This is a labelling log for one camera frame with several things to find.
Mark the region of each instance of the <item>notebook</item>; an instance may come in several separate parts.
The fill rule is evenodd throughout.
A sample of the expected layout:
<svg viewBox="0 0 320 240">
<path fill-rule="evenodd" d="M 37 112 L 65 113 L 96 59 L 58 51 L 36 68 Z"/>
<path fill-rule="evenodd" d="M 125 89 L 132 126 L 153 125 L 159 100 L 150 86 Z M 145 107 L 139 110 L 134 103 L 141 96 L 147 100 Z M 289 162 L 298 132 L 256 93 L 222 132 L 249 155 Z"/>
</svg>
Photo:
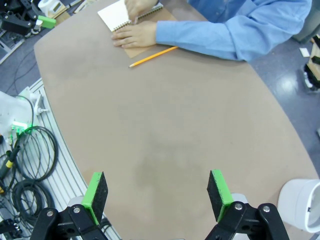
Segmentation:
<svg viewBox="0 0 320 240">
<path fill-rule="evenodd" d="M 164 6 L 159 2 L 150 11 L 140 15 L 138 19 L 140 20 L 141 18 L 158 11 L 163 7 Z M 117 31 L 118 29 L 132 23 L 132 21 L 129 20 L 125 0 L 119 0 L 105 7 L 104 9 L 98 11 L 98 14 L 111 32 Z"/>
</svg>

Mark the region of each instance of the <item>white plastic part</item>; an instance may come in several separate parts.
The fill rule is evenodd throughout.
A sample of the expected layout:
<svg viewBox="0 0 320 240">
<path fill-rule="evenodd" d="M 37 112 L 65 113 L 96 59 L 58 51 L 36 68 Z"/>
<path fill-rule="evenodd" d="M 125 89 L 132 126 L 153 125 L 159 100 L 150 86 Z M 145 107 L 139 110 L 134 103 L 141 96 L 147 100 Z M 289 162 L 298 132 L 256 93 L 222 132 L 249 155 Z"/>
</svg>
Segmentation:
<svg viewBox="0 0 320 240">
<path fill-rule="evenodd" d="M 320 231 L 320 180 L 293 179 L 282 188 L 278 212 L 284 222 L 309 233 Z"/>
<path fill-rule="evenodd" d="M 55 15 L 61 8 L 63 4 L 59 0 L 41 0 L 38 3 L 38 7 L 49 17 L 50 14 Z"/>
<path fill-rule="evenodd" d="M 10 137 L 14 121 L 29 125 L 31 119 L 31 106 L 25 99 L 0 91 L 0 134 L 4 138 Z"/>
</svg>

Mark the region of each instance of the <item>white container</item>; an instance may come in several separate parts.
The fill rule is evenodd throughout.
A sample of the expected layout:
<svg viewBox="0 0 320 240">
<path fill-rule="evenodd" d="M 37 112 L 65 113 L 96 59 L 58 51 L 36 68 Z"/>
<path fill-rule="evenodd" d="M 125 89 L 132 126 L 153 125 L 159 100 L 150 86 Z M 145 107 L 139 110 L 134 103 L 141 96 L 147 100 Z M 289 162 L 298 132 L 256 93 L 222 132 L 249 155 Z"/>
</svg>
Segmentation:
<svg viewBox="0 0 320 240">
<path fill-rule="evenodd" d="M 309 233 L 320 231 L 320 180 L 293 179 L 282 188 L 278 200 L 282 220 Z"/>
</svg>

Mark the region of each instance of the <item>person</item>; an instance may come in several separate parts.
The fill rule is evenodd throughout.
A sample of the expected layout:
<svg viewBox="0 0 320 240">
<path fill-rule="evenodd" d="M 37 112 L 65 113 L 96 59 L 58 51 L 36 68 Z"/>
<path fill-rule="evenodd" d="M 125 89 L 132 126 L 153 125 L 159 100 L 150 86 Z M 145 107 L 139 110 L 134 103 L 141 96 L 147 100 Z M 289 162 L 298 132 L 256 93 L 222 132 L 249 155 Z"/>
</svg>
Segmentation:
<svg viewBox="0 0 320 240">
<path fill-rule="evenodd" d="M 123 48 L 155 44 L 247 62 L 299 33 L 312 0 L 189 0 L 208 21 L 144 21 L 112 35 Z M 130 20 L 157 0 L 125 0 Z"/>
</svg>

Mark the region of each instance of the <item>gray floor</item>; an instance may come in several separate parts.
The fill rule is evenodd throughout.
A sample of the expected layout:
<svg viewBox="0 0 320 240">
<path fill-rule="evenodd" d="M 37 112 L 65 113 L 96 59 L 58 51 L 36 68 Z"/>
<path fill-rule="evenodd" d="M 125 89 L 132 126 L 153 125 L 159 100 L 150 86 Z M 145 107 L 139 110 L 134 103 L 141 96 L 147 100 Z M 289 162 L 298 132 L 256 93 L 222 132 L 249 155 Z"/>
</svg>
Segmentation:
<svg viewBox="0 0 320 240">
<path fill-rule="evenodd" d="M 0 65 L 0 91 L 17 95 L 40 78 L 33 47 L 47 32 L 27 39 Z M 290 39 L 251 64 L 282 106 L 320 174 L 320 139 L 316 134 L 320 94 L 309 93 L 303 84 L 301 69 L 308 59 L 302 57 L 299 47 L 311 51 L 312 44 L 300 45 Z"/>
</svg>

